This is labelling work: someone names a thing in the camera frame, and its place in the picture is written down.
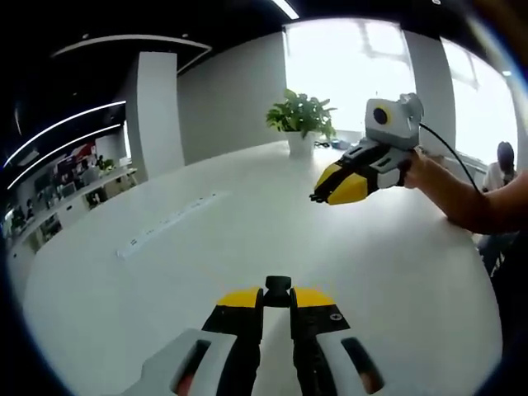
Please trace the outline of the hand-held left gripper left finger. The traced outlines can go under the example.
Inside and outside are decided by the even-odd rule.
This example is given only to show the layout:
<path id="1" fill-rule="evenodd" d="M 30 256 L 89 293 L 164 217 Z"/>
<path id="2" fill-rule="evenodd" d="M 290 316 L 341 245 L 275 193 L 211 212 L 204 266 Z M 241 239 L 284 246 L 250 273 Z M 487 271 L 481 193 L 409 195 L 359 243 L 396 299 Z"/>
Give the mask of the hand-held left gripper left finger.
<path id="1" fill-rule="evenodd" d="M 124 395 L 250 395 L 260 365 L 263 289 L 225 295 L 200 329 L 148 358 Z"/>

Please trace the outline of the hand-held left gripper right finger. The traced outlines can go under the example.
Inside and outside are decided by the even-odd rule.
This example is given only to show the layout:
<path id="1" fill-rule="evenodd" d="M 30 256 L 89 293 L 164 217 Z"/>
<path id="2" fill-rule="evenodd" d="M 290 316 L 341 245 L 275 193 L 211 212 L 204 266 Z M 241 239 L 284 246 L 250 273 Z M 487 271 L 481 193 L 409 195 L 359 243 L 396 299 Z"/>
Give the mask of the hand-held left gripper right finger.
<path id="1" fill-rule="evenodd" d="M 335 301 L 319 290 L 290 289 L 293 362 L 303 395 L 372 395 L 384 378 Z"/>

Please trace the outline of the person's right hand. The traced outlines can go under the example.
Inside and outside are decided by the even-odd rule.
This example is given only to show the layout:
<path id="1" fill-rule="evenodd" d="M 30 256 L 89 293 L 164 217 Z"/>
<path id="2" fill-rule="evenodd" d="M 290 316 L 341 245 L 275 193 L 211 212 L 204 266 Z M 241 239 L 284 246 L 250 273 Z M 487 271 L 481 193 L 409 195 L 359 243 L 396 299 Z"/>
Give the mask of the person's right hand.
<path id="1" fill-rule="evenodd" d="M 421 147 L 409 152 L 402 163 L 403 185 L 418 189 L 430 200 L 444 199 L 458 186 L 457 179 L 439 163 L 428 157 Z"/>

